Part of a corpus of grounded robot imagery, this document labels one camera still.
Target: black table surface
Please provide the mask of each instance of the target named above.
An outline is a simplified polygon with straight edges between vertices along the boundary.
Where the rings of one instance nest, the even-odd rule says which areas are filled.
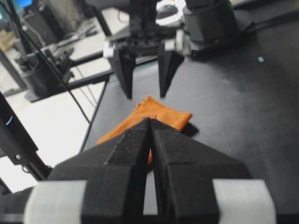
[[[135,69],[133,100],[111,80],[84,150],[151,95],[191,112],[193,128],[186,133],[244,162],[255,179],[265,180],[278,214],[299,214],[298,39],[294,21],[259,30],[205,59],[187,58],[164,99],[159,98],[157,63]]]

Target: metal pole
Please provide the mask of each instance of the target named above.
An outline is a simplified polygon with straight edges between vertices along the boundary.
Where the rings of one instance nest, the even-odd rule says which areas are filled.
[[[14,165],[23,165],[38,181],[51,169],[39,158],[37,146],[0,92],[0,148]]]
[[[109,26],[106,23],[106,20],[105,20],[105,18],[103,16],[102,12],[98,11],[96,7],[92,7],[92,8],[93,8],[93,12],[94,12],[95,16],[97,17],[97,19],[99,21],[99,24],[102,27],[102,30],[103,30],[105,36],[111,36],[112,33],[111,33],[110,29],[109,29]]]
[[[0,178],[0,196],[10,194],[10,189],[6,186],[3,180]]]
[[[18,16],[17,12],[15,11],[12,1],[11,0],[3,0],[3,2],[6,6],[6,8],[8,9],[8,11],[10,12],[10,14],[15,18],[15,22],[17,22],[18,24],[21,24],[19,16]],[[29,42],[27,41],[27,39],[19,32],[17,26],[15,25],[15,23],[13,22],[12,18],[9,15],[7,15],[7,19],[11,26],[11,29],[13,30],[13,33],[17,39],[16,46],[21,53],[22,59],[24,61],[26,61],[27,54],[32,52],[31,46],[30,46]]]

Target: robotic arm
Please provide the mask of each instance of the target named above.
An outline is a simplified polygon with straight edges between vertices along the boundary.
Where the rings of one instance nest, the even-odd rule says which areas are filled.
[[[185,56],[230,42],[242,30],[229,0],[186,0],[185,25],[179,27],[156,24],[158,1],[87,0],[99,10],[114,7],[129,14],[128,27],[107,37],[104,44],[104,57],[129,99],[137,57],[157,55],[160,96],[165,97]]]

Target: cylindrical motor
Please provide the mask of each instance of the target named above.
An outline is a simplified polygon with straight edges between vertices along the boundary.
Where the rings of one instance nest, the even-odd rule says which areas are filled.
[[[237,23],[230,0],[186,0],[186,28],[194,42],[211,42],[233,36]]]

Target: screw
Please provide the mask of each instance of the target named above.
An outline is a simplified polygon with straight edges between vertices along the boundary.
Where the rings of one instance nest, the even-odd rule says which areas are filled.
[[[22,159],[20,155],[16,155],[15,158],[16,158],[16,160],[21,160]]]

